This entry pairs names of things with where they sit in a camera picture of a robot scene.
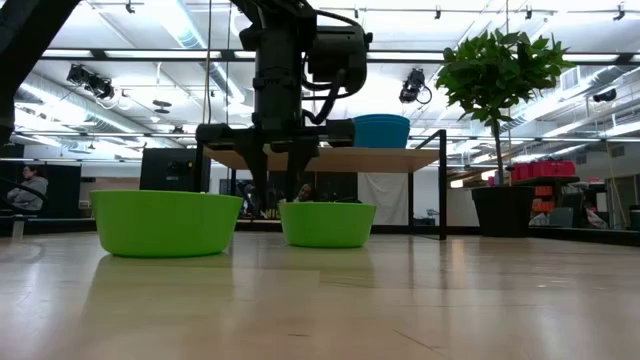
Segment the black overhead rig bar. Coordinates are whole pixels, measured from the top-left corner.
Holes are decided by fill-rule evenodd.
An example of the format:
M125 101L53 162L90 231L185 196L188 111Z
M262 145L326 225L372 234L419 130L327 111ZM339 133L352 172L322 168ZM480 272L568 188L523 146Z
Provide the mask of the black overhead rig bar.
M188 62L207 58L225 62L251 62L255 53L244 50L189 50L189 49L99 49L99 48L51 48L41 55L51 61L126 61L126 62ZM568 52L565 61L576 65L640 65L640 53L578 53ZM444 61L438 51L373 50L367 54L372 63L424 63Z

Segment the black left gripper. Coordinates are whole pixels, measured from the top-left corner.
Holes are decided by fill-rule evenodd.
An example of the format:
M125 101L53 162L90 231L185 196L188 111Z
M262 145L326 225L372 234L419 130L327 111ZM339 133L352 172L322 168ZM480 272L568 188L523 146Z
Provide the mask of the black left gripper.
M353 121L327 118L345 80L345 74L338 74L335 80L328 84L329 94L324 98L325 102L317 115L302 109L298 117L293 119L275 119L274 129L266 129L262 120L246 129L232 129L227 124L201 124L196 129L196 142L214 150L238 150L251 172L259 212L265 210L268 184L268 157L263 151L263 146L274 144L286 150L291 144L287 159L287 201L292 202L296 185L307 165L319 155L317 144L293 144L295 141L317 140L327 141L332 147L353 146Z

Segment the green potted plant black pot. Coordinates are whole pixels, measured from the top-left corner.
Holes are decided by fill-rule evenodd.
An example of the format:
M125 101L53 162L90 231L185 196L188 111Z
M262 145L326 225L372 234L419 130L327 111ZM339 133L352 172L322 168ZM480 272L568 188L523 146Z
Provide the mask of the green potted plant black pot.
M435 87L445 90L447 104L488 128L495 145L494 184L473 188L472 200L481 234L488 237L527 235L535 190L504 183L501 126L514 121L511 107L541 96L558 85L561 74L575 66L567 49L554 38L529 38L525 32L496 29L468 38L443 51L444 63Z

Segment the wooden shelf riser black legs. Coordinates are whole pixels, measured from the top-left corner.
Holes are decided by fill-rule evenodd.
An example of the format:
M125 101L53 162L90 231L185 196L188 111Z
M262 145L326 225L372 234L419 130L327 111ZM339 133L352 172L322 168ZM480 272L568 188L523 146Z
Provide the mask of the wooden shelf riser black legs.
M405 173L408 177L408 226L414 226L414 180L413 173L437 162L438 168L438 206L439 240L448 236L447 226L447 132L436 131L423 140L414 149L399 148L359 148L332 147L327 141L302 140L293 144L317 144L319 155L313 158L306 170L315 172L352 172L352 173ZM268 175L271 171L287 173L289 147L284 150L274 144L265 144L263 151L268 157ZM248 170L245 160L238 150L214 150L196 142L196 170L194 171L193 190L202 188L202 164L205 158L234 170Z

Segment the large red storage bin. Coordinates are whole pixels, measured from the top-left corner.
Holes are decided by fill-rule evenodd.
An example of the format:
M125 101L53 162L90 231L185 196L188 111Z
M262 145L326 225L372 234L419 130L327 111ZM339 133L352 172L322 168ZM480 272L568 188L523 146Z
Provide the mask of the large red storage bin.
M574 177L575 165L572 161L539 161L529 164L532 177Z

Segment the white hanging sheet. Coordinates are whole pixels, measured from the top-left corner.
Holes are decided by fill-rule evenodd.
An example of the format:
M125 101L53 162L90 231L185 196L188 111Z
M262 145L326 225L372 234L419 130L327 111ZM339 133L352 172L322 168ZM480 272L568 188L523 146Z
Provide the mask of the white hanging sheet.
M408 224L406 174L359 173L358 199L376 207L374 225Z

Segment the black cabinet box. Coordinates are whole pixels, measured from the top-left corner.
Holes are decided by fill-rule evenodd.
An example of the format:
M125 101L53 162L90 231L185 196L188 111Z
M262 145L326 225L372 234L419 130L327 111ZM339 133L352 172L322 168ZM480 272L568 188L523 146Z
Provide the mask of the black cabinet box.
M194 149L149 148L143 151L140 190L192 191Z

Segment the green mini plastic bowl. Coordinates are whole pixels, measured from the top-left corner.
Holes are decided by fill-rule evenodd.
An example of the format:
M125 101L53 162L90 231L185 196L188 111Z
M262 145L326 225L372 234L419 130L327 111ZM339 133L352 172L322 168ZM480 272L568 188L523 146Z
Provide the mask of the green mini plastic bowl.
M196 192L97 190L91 204L100 244L108 253L176 258L225 250L243 200Z
M285 202L279 204L289 245L359 248L369 239L376 207L363 203Z

